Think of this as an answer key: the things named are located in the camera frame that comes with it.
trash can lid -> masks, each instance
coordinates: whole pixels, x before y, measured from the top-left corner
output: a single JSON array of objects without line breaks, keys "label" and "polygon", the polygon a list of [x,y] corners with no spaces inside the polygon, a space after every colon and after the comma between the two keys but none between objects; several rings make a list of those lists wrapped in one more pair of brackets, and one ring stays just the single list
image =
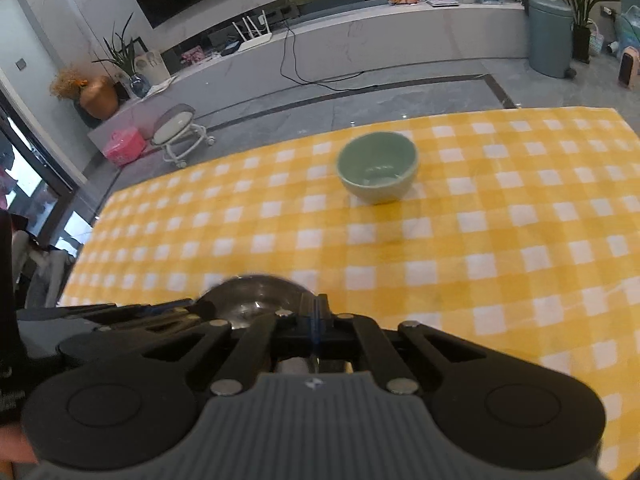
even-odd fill
[{"label": "trash can lid", "polygon": [[565,16],[572,18],[574,16],[573,9],[562,0],[529,0],[529,5],[533,9],[542,10],[556,16]]}]

pink box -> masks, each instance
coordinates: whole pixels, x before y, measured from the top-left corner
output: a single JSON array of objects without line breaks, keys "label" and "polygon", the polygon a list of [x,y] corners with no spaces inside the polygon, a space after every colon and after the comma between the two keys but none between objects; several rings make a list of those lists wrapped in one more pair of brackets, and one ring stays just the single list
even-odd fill
[{"label": "pink box", "polygon": [[136,160],[145,151],[146,140],[135,127],[116,130],[111,134],[102,154],[118,166],[124,166]]}]

green bowl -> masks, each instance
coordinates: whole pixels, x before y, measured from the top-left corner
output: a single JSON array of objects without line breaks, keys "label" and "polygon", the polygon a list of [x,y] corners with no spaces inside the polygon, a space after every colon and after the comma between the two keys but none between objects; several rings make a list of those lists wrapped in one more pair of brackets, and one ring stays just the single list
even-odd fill
[{"label": "green bowl", "polygon": [[365,202],[399,200],[418,171],[418,150],[401,134],[374,132],[349,142],[338,155],[344,187]]}]

stainless steel bowl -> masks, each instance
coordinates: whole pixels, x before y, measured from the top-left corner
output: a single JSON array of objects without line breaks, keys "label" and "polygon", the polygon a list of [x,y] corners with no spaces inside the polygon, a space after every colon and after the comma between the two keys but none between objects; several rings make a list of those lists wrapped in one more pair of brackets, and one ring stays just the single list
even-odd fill
[{"label": "stainless steel bowl", "polygon": [[207,313],[207,319],[226,319],[233,328],[246,328],[256,317],[280,308],[298,314],[311,305],[313,298],[311,291],[289,280],[267,274],[248,274],[214,286],[201,299],[210,301],[215,307],[214,313]]}]

stool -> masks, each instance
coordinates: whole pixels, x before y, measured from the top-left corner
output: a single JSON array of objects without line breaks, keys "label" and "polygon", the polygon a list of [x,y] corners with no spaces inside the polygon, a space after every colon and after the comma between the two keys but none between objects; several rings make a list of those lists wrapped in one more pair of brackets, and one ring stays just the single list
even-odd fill
[{"label": "stool", "polygon": [[[162,147],[164,151],[162,160],[172,162],[178,168],[186,168],[187,161],[184,157],[195,150],[203,140],[209,146],[216,142],[215,137],[207,135],[207,129],[204,126],[192,122],[194,114],[194,108],[189,105],[175,105],[166,111],[154,126],[155,133],[151,138],[151,145]],[[187,134],[196,134],[197,138],[187,150],[177,155],[172,149],[172,144],[179,142]]]}]

